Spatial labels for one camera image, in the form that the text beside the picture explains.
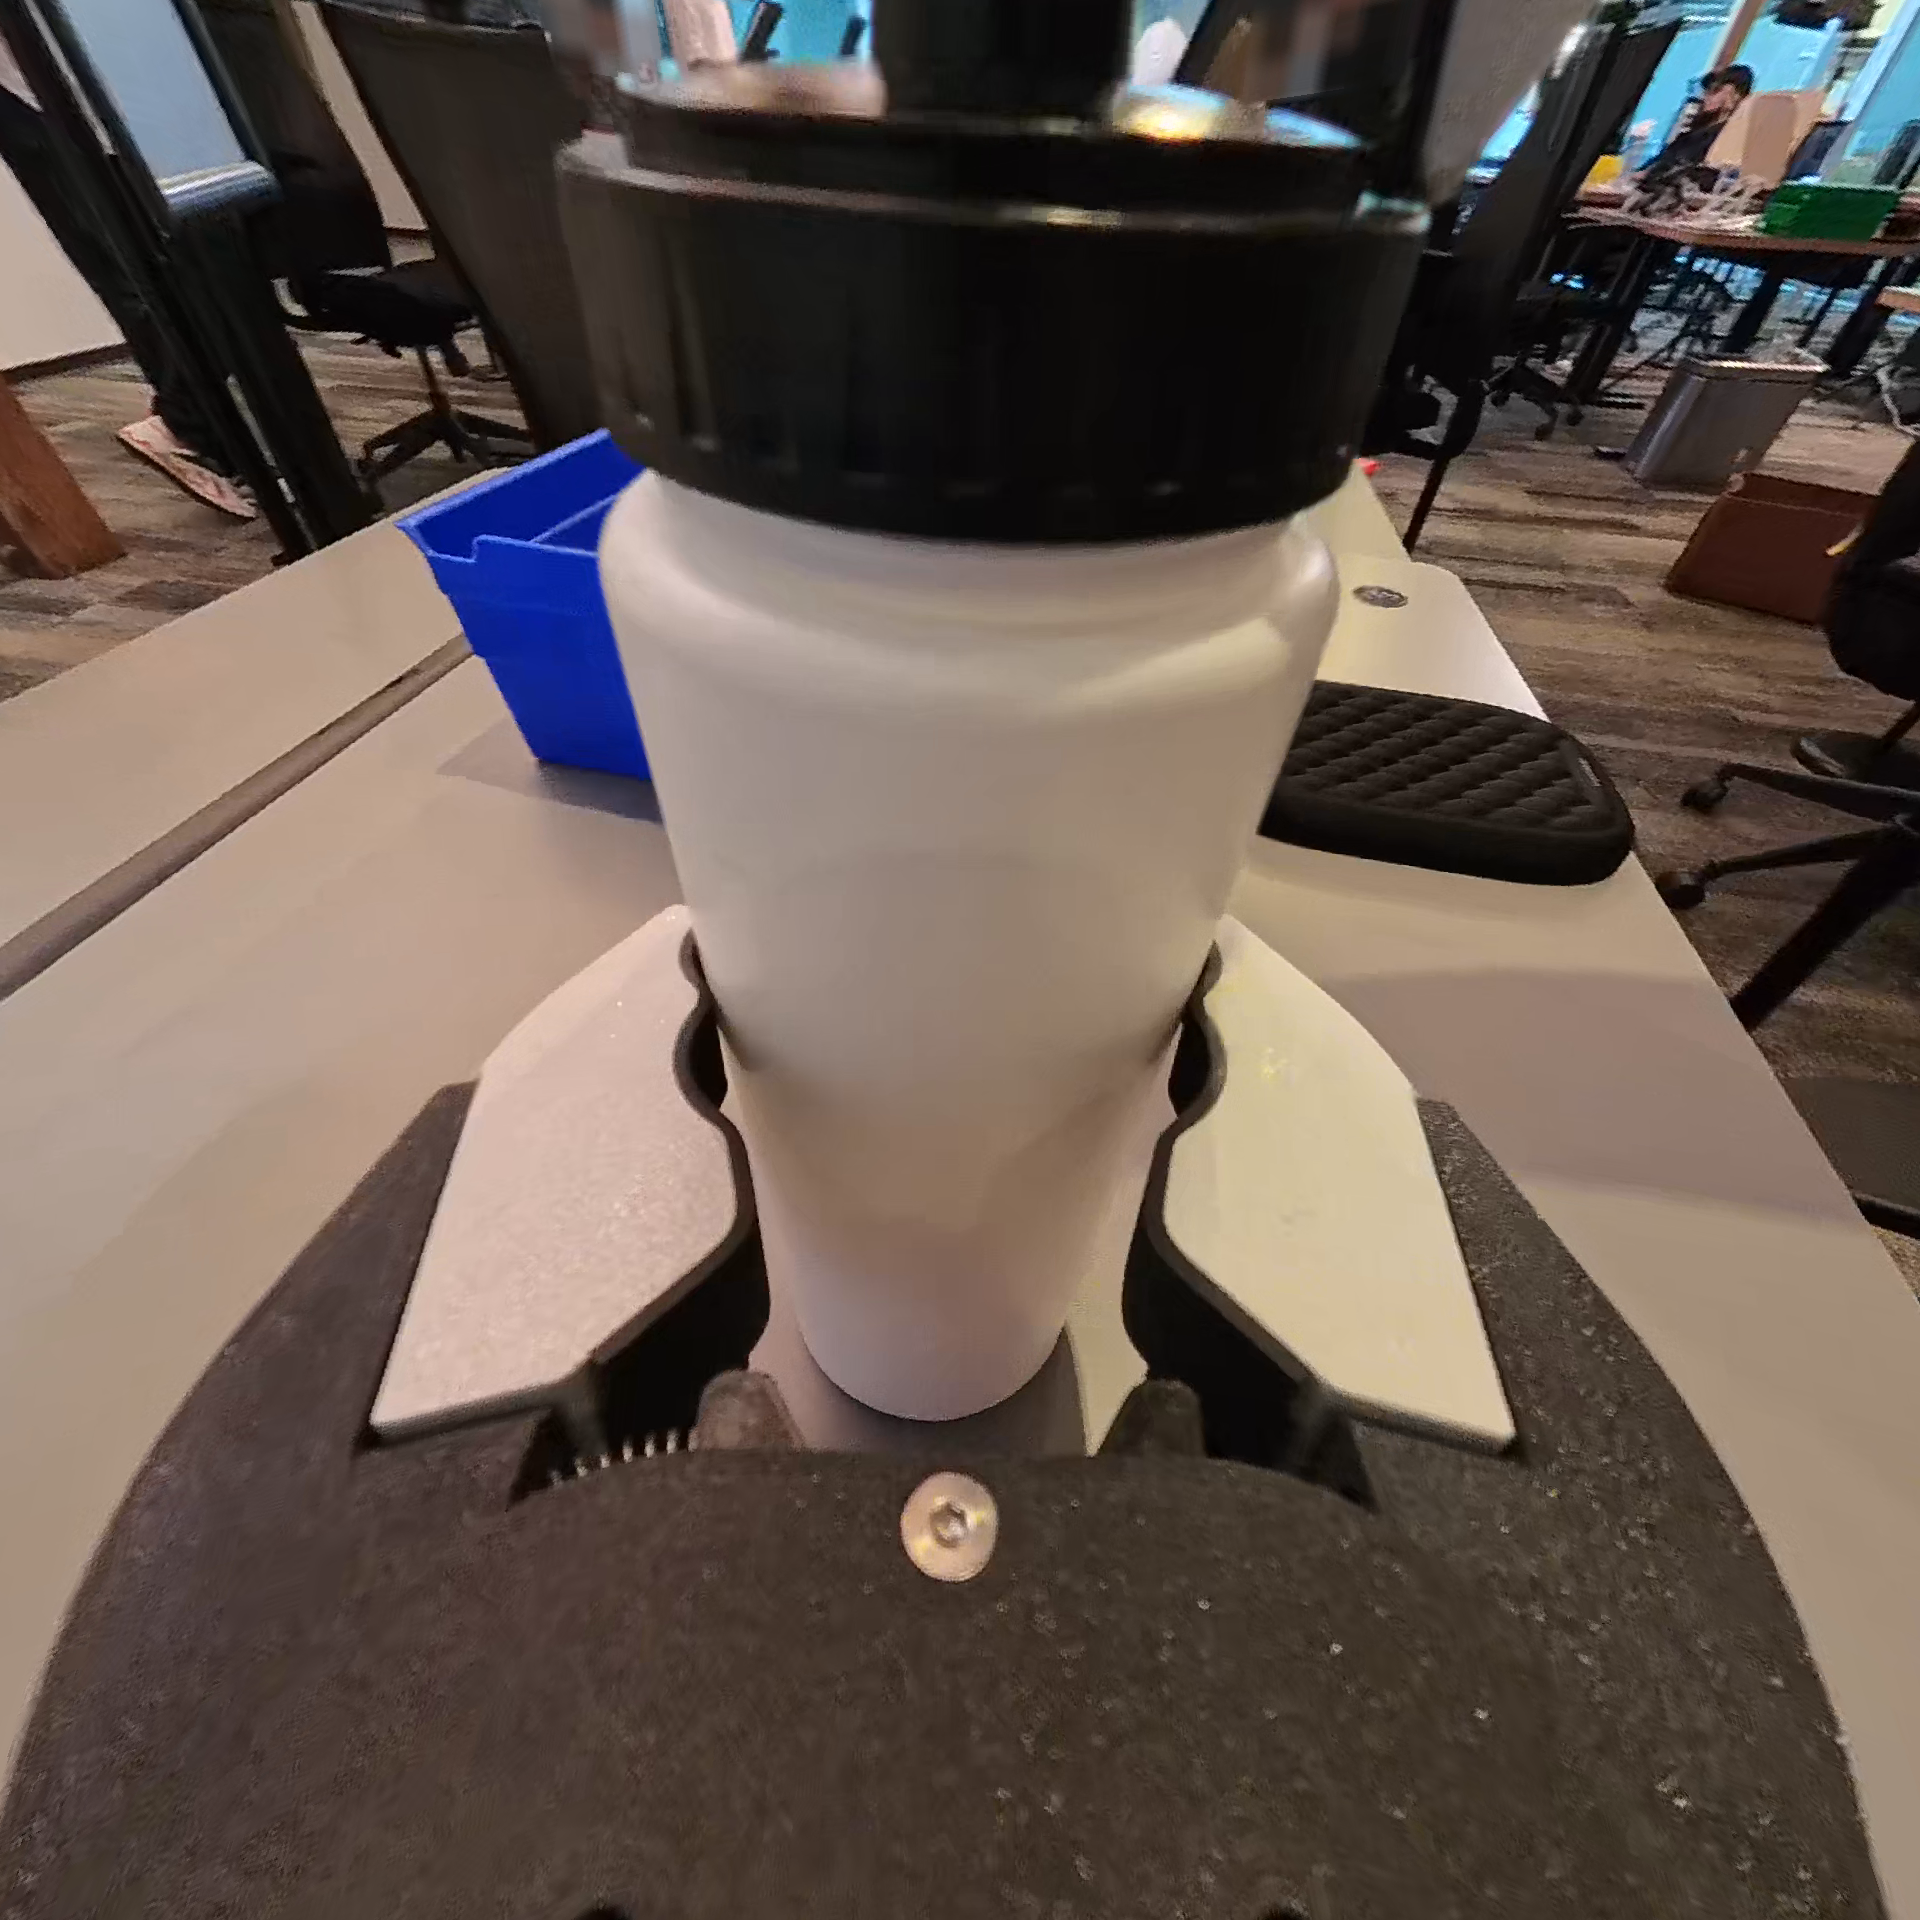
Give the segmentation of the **wooden table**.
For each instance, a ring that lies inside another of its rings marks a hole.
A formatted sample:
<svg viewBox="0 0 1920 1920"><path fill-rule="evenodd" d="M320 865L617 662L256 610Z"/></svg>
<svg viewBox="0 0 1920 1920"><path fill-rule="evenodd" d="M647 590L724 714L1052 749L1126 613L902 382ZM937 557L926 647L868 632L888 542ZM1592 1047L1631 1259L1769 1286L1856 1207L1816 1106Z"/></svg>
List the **wooden table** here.
<svg viewBox="0 0 1920 1920"><path fill-rule="evenodd" d="M1624 339L1654 281L1677 264L1727 265L1756 272L1758 290L1736 309L1727 330L1711 339L1716 358L1750 355L1782 288L1829 285L1831 293L1856 296L1856 306L1816 358L1822 381L1836 386L1854 378L1873 351L1893 313L1915 313L1915 233L1902 239L1814 239L1700 223L1629 215L1621 209L1579 209L1568 215L1571 233L1622 239L1619 275L1599 285L1599 313L1574 358L1568 405L1601 408L1599 395L1616 378Z"/></svg>

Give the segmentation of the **blue plastic bin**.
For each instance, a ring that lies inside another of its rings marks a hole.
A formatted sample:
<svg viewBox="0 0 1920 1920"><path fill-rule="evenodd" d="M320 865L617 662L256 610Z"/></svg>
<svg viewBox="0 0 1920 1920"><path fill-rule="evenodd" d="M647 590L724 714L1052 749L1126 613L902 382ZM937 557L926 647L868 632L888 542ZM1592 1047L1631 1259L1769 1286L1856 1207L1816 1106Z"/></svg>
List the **blue plastic bin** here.
<svg viewBox="0 0 1920 1920"><path fill-rule="evenodd" d="M639 475L606 430L397 518L544 763L647 782L597 546Z"/></svg>

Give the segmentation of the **green bin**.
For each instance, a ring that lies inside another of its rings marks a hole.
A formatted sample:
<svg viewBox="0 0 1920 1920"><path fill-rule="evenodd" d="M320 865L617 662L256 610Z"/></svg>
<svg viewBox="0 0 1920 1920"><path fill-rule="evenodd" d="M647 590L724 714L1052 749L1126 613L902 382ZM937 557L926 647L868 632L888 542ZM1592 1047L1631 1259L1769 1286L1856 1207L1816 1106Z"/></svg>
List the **green bin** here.
<svg viewBox="0 0 1920 1920"><path fill-rule="evenodd" d="M1766 198L1758 232L1847 245L1877 242L1902 200L1903 191L1895 183L1787 182Z"/></svg>

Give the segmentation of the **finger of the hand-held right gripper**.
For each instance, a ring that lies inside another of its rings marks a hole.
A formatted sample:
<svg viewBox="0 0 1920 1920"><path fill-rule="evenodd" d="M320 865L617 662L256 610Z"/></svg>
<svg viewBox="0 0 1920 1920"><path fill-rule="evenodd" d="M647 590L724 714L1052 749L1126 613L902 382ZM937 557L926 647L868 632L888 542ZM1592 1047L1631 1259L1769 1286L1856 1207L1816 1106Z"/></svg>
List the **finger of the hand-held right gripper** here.
<svg viewBox="0 0 1920 1920"><path fill-rule="evenodd" d="M1364 179L1387 202L1451 202L1487 141L1548 78L1592 2L1390 5Z"/></svg>

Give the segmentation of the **wooden post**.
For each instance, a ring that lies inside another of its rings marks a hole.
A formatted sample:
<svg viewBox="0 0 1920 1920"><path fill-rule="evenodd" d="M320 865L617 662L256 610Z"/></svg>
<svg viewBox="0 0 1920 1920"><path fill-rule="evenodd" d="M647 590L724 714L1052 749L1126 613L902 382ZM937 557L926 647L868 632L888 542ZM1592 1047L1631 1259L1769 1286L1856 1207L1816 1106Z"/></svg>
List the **wooden post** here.
<svg viewBox="0 0 1920 1920"><path fill-rule="evenodd" d="M30 578L76 578L124 544L1 376L1 559Z"/></svg>

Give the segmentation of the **grey metal box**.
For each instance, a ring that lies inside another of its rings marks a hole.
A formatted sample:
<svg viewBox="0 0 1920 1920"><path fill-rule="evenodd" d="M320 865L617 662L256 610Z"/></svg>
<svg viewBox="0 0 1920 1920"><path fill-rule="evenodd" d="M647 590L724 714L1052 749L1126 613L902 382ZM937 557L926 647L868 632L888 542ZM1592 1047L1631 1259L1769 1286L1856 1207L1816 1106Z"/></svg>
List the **grey metal box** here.
<svg viewBox="0 0 1920 1920"><path fill-rule="evenodd" d="M1651 490L1719 493L1764 461L1827 374L1811 353L1684 355L1622 450L1621 469Z"/></svg>

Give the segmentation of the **white plastic bottle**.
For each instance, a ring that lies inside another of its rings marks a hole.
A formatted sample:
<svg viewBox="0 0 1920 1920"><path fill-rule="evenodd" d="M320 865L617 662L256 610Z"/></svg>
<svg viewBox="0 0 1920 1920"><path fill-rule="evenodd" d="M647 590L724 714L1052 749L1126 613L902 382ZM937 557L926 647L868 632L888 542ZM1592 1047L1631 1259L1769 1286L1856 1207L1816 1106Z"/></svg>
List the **white plastic bottle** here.
<svg viewBox="0 0 1920 1920"><path fill-rule="evenodd" d="M599 570L774 1290L854 1402L993 1408L1092 1266L1336 619L1327 546L854 535L649 471Z"/></svg>

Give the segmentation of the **black framed sign easel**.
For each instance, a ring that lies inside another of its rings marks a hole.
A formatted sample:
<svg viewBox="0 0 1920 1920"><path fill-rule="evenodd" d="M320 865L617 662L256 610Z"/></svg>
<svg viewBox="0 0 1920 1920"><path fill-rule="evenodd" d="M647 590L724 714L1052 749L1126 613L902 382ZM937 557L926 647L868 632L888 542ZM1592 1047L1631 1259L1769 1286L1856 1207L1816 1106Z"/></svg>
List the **black framed sign easel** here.
<svg viewBox="0 0 1920 1920"><path fill-rule="evenodd" d="M257 232L284 179L196 5L5 2L5 46L86 232L281 560L373 520Z"/></svg>

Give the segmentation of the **black mesh office chair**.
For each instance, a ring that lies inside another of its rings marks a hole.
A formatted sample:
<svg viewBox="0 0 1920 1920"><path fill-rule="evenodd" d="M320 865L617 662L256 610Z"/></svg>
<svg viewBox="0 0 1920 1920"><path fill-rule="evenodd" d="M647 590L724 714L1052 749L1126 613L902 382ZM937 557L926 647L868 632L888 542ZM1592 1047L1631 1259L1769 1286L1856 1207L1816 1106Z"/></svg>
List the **black mesh office chair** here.
<svg viewBox="0 0 1920 1920"><path fill-rule="evenodd" d="M1543 194L1529 217L1517 290L1495 351L1489 403L1525 401L1536 441L1582 418L1571 376L1551 374L1568 341L1592 321L1592 267L1577 226L1624 198L1624 182L1648 147L1640 106L1684 30L1683 5L1605 5L1577 48L1590 75L1564 86L1565 102L1541 110L1550 123Z"/></svg>

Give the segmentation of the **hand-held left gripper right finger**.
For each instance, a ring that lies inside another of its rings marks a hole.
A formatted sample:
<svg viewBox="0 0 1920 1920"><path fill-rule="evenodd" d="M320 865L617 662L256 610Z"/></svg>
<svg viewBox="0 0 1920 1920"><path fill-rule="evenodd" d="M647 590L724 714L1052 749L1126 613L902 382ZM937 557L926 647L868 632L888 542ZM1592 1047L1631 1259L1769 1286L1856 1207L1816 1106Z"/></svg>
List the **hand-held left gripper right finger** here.
<svg viewBox="0 0 1920 1920"><path fill-rule="evenodd" d="M1361 1433L1517 1441L1419 1097L1236 920L1181 1011L1120 1320L1213 1462L1361 1502Z"/></svg>

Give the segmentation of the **black bottle lid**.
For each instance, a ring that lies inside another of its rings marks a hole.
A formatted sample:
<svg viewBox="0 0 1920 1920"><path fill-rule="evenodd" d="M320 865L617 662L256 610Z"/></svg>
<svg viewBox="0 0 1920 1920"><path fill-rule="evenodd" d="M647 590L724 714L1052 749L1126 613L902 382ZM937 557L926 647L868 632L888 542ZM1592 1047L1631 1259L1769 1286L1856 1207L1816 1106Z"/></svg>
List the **black bottle lid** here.
<svg viewBox="0 0 1920 1920"><path fill-rule="evenodd" d="M836 530L1142 544L1343 482L1428 233L1355 133L1136 87L1128 5L613 86L557 153L603 425Z"/></svg>

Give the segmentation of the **brown cardboard box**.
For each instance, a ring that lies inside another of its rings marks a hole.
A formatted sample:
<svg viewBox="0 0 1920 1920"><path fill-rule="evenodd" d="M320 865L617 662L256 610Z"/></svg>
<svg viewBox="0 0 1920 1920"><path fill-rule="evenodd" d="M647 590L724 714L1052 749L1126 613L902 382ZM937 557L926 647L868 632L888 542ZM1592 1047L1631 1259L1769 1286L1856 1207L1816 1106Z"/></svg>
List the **brown cardboard box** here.
<svg viewBox="0 0 1920 1920"><path fill-rule="evenodd" d="M1877 497L1766 471L1734 475L1703 512L1663 590L1691 603L1816 627Z"/></svg>

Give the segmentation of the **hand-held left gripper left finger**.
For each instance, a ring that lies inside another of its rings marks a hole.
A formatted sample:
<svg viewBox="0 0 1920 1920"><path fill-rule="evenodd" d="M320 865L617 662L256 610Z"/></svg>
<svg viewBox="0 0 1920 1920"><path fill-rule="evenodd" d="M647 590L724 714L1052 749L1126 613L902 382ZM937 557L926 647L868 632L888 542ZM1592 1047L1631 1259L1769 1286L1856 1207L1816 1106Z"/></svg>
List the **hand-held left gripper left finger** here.
<svg viewBox="0 0 1920 1920"><path fill-rule="evenodd" d="M385 1447L534 1421L533 1483L694 1443L767 1328L748 1145L676 904L553 991L471 1087L369 1407Z"/></svg>

